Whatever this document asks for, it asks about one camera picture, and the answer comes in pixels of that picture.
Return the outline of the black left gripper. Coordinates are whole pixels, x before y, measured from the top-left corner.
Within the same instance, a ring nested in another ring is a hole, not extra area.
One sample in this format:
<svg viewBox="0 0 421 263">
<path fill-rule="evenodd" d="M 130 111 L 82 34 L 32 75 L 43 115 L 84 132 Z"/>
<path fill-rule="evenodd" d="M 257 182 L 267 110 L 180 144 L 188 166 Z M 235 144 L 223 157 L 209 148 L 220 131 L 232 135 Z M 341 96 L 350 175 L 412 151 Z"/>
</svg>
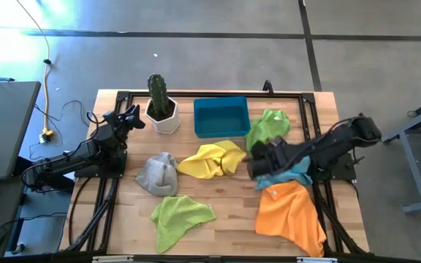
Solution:
<svg viewBox="0 0 421 263">
<path fill-rule="evenodd" d="M 125 137 L 130 130 L 144 129 L 145 123 L 140 118 L 140 106 L 131 105 L 125 113 L 117 114 L 113 111 L 107 112 L 103 115 L 107 124 L 109 124 L 115 135 Z"/>
</svg>

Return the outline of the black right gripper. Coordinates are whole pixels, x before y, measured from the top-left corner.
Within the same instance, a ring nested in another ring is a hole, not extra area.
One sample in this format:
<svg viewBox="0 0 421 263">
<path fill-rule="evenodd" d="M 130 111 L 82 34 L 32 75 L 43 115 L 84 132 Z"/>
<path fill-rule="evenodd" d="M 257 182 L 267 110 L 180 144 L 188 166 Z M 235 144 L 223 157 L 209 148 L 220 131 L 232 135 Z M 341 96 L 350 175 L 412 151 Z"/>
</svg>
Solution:
<svg viewBox="0 0 421 263">
<path fill-rule="evenodd" d="M 249 177 L 255 179 L 269 172 L 290 168 L 295 163 L 295 145 L 285 142 L 266 144 L 257 140 L 251 147 L 251 157 L 254 160 L 248 161 L 247 170 Z"/>
</svg>

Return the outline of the light blue microfiber towel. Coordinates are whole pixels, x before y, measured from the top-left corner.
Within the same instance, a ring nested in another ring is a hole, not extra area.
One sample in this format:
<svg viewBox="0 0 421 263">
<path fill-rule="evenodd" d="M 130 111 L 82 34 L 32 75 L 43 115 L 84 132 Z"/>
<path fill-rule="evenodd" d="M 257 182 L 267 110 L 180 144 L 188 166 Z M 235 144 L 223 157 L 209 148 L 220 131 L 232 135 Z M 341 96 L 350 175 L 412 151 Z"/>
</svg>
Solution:
<svg viewBox="0 0 421 263">
<path fill-rule="evenodd" d="M 311 160 L 308 156 L 305 156 L 294 165 L 292 168 L 285 170 L 277 175 L 265 174 L 256 178 L 256 187 L 257 191 L 261 191 L 264 188 L 269 186 L 286 183 L 292 180 L 296 180 L 299 184 L 303 186 L 310 186 L 313 181 L 308 176 L 308 168 L 311 165 Z"/>
</svg>

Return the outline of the green towel with white label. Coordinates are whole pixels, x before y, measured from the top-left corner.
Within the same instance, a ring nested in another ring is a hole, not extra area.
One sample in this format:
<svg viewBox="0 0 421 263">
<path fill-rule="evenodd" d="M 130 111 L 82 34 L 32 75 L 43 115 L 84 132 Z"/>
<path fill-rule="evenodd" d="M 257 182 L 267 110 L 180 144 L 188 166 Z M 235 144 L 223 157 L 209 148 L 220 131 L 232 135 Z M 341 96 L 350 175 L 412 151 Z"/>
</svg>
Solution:
<svg viewBox="0 0 421 263">
<path fill-rule="evenodd" d="M 275 137 L 284 137 L 290 130 L 290 121 L 281 110 L 265 109 L 261 118 L 251 121 L 246 135 L 246 150 L 250 151 L 257 142 L 267 142 Z"/>
</svg>

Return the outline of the yellow microfiber towel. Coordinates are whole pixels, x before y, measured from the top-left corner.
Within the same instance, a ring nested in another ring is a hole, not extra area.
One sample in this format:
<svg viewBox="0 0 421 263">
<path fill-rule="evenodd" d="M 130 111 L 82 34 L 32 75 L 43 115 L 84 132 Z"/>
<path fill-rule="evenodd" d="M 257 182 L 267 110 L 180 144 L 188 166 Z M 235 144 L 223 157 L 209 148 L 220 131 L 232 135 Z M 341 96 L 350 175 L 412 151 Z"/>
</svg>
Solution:
<svg viewBox="0 0 421 263">
<path fill-rule="evenodd" d="M 246 152 L 230 140 L 201 145 L 196 154 L 180 162 L 176 169 L 180 173 L 197 179 L 234 174 Z"/>
</svg>

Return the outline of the grey microfiber towel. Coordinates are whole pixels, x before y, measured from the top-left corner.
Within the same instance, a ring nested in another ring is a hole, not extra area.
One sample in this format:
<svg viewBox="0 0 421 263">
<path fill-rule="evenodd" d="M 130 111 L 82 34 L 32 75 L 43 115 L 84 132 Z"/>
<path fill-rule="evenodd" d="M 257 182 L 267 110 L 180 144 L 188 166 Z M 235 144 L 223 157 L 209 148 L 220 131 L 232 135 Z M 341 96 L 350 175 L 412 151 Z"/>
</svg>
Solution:
<svg viewBox="0 0 421 263">
<path fill-rule="evenodd" d="M 156 197 L 175 196 L 178 193 L 176 165 L 171 153 L 162 152 L 149 158 L 134 180 Z"/>
</svg>

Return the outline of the orange microfiber towel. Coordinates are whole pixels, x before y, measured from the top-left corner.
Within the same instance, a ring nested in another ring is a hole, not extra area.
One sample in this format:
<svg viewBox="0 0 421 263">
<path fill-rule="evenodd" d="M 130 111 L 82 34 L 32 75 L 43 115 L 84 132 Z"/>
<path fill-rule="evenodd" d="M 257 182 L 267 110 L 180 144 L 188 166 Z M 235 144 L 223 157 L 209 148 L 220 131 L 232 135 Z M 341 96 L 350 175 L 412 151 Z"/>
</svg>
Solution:
<svg viewBox="0 0 421 263">
<path fill-rule="evenodd" d="M 325 254 L 327 239 L 305 186 L 292 180 L 264 188 L 255 218 L 258 235 L 283 237 L 311 257 Z"/>
</svg>

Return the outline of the lime green microfiber towel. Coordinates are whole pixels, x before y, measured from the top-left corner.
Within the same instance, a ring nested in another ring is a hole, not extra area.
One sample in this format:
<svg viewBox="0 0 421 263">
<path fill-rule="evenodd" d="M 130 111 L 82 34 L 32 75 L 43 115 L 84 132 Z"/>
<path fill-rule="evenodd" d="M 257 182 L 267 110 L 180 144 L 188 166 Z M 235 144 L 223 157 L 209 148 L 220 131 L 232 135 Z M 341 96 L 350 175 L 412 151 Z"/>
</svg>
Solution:
<svg viewBox="0 0 421 263">
<path fill-rule="evenodd" d="M 153 210 L 156 227 L 156 250 L 162 254 L 171 249 L 190 229 L 216 219 L 209 205 L 188 196 L 165 197 Z"/>
</svg>

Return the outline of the white plant pot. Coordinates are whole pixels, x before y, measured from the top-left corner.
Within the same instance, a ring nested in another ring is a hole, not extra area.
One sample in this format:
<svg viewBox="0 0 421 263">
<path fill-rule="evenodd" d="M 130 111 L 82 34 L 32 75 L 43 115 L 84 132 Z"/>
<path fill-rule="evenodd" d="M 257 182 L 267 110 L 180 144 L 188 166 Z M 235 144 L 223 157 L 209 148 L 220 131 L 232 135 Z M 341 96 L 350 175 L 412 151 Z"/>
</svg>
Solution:
<svg viewBox="0 0 421 263">
<path fill-rule="evenodd" d="M 149 99 L 146 105 L 145 116 L 151 121 L 156 132 L 159 134 L 174 133 L 179 128 L 181 123 L 179 118 L 178 103 L 171 97 L 169 97 L 168 99 L 169 103 L 172 106 L 171 116 L 160 121 L 153 118 L 151 114 L 153 110 L 152 99 Z"/>
</svg>

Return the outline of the tall green cactus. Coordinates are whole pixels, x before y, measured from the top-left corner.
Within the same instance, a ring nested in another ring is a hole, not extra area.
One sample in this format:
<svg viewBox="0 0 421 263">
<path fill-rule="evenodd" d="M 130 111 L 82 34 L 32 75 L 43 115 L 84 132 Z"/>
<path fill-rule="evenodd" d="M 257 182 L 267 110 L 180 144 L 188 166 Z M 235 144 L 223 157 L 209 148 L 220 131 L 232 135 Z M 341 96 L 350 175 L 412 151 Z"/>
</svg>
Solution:
<svg viewBox="0 0 421 263">
<path fill-rule="evenodd" d="M 160 74 L 152 74 L 148 78 L 148 90 L 156 114 L 166 114 L 169 100 L 164 78 Z"/>
</svg>

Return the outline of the blue plastic bin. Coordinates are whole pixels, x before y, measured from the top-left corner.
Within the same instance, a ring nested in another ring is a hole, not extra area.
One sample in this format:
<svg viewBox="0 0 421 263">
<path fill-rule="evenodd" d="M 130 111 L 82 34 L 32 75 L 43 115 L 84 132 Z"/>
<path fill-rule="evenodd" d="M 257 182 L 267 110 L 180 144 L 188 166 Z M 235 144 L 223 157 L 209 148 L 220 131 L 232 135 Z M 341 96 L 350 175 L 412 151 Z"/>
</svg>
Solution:
<svg viewBox="0 0 421 263">
<path fill-rule="evenodd" d="M 194 100 L 194 131 L 199 138 L 244 137 L 250 128 L 246 97 Z"/>
</svg>

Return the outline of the yellow power plug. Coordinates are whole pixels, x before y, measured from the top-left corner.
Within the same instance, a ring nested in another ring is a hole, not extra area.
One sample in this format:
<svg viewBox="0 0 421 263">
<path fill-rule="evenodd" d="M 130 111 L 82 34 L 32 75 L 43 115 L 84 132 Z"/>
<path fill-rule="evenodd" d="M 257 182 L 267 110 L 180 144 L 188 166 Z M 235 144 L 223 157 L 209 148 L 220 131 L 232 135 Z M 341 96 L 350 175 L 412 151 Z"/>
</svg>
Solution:
<svg viewBox="0 0 421 263">
<path fill-rule="evenodd" d="M 54 132 L 52 130 L 48 128 L 44 128 L 42 130 L 42 133 L 39 135 L 39 142 L 41 144 L 49 143 L 52 140 L 53 136 L 54 136 Z"/>
</svg>

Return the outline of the grey desk top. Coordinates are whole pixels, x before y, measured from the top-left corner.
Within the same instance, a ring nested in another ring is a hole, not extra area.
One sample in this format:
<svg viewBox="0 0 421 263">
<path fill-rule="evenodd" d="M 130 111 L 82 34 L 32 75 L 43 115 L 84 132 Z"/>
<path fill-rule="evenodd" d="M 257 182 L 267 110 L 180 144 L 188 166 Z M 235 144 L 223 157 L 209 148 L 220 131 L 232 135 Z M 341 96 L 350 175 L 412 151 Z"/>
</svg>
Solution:
<svg viewBox="0 0 421 263">
<path fill-rule="evenodd" d="M 0 83 L 0 180 L 13 174 L 41 83 Z"/>
</svg>

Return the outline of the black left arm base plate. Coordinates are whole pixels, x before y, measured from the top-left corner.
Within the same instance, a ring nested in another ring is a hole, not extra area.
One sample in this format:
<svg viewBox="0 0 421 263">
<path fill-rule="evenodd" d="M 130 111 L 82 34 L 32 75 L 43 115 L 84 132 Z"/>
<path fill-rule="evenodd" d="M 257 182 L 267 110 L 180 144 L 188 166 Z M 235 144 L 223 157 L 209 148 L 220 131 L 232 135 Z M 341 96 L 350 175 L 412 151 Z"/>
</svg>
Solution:
<svg viewBox="0 0 421 263">
<path fill-rule="evenodd" d="M 121 151 L 116 157 L 102 159 L 91 166 L 75 172 L 76 178 L 122 178 L 126 169 L 127 152 Z"/>
</svg>

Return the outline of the black aluminium table frame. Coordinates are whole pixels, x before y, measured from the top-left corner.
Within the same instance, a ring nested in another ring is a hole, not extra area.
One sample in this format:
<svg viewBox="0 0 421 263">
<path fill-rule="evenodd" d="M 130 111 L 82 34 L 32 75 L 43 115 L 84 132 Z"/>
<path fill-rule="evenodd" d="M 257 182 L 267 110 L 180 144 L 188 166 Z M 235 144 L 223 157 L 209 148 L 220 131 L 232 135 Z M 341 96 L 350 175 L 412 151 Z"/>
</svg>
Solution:
<svg viewBox="0 0 421 263">
<path fill-rule="evenodd" d="M 129 133 L 128 159 L 124 177 L 120 180 L 115 202 L 113 223 L 110 230 L 108 254 L 157 254 L 156 228 L 150 219 L 161 197 L 154 197 L 137 185 L 135 175 L 147 159 L 161 152 L 169 152 L 177 159 L 194 155 L 200 145 L 219 140 L 232 140 L 245 149 L 244 137 L 200 139 L 194 132 L 194 100 L 209 96 L 244 96 L 248 98 L 249 116 L 260 118 L 265 109 L 282 110 L 290 119 L 291 129 L 286 136 L 290 142 L 302 142 L 306 131 L 309 139 L 327 131 L 339 121 L 335 97 L 332 92 L 289 92 L 279 91 L 269 96 L 264 91 L 169 91 L 178 102 L 181 126 L 173 134 L 157 134 L 151 121 L 145 116 L 144 108 L 149 100 L 148 92 L 133 93 L 134 104 L 141 108 L 140 118 L 146 123 L 144 129 Z M 309 100 L 316 104 L 318 124 L 314 124 Z M 300 102 L 305 99 L 306 117 L 300 115 Z M 351 238 L 363 250 L 369 251 L 363 219 L 355 189 L 345 181 L 331 183 L 335 210 Z M 190 229 L 170 250 L 160 255 L 199 256 L 305 256 L 296 245 L 282 237 L 258 235 L 254 231 L 260 192 L 254 190 L 255 182 L 250 180 L 246 163 L 242 162 L 234 175 L 225 175 L 212 180 L 199 180 L 188 175 L 178 176 L 178 195 L 186 195 L 196 202 L 210 205 L 216 219 Z M 99 179 L 92 178 L 81 191 L 75 205 L 72 224 L 66 222 L 60 249 L 69 245 L 69 226 L 72 226 L 74 240 L 90 221 Z"/>
</svg>

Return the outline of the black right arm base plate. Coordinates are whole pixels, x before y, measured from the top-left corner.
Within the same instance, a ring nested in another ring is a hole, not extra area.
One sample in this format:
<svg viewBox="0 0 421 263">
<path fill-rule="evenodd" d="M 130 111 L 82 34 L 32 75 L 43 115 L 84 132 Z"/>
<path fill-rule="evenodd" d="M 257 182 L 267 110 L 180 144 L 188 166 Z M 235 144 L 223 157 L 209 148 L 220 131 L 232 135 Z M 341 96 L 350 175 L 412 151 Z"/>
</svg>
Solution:
<svg viewBox="0 0 421 263">
<path fill-rule="evenodd" d="M 327 168 L 320 169 L 317 179 L 321 180 L 356 180 L 354 161 L 350 153 L 345 153 L 329 164 Z"/>
</svg>

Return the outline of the silver rail bracket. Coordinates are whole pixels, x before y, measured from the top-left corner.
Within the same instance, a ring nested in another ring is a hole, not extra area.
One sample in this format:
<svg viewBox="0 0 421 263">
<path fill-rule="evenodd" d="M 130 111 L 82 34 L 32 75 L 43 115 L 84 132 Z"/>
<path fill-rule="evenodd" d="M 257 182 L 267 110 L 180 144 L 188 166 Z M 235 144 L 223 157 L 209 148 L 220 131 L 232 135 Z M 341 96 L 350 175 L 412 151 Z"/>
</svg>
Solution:
<svg viewBox="0 0 421 263">
<path fill-rule="evenodd" d="M 336 258 L 326 257 L 297 257 L 297 263 L 338 263 Z"/>
<path fill-rule="evenodd" d="M 134 257 L 129 255 L 106 255 L 94 256 L 91 263 L 130 263 L 133 261 Z"/>
</svg>

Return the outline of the grey metal table frame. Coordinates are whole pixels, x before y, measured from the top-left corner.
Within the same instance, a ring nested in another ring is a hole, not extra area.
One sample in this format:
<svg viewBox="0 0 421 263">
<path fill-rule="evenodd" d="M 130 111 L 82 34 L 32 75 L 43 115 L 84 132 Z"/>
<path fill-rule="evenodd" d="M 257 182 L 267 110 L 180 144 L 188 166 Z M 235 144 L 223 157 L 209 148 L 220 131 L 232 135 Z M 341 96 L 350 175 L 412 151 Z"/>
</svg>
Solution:
<svg viewBox="0 0 421 263">
<path fill-rule="evenodd" d="M 419 202 L 403 206 L 403 211 L 405 213 L 413 213 L 421 211 L 421 172 L 418 166 L 419 161 L 415 158 L 410 144 L 409 135 L 421 134 L 421 107 L 407 112 L 407 115 L 410 117 L 410 120 L 403 124 L 400 128 L 397 128 L 393 133 L 383 138 L 382 143 L 384 145 L 389 145 L 394 140 L 401 141 L 403 152 L 405 153 L 406 160 L 409 164 L 409 168 L 420 195 Z"/>
</svg>

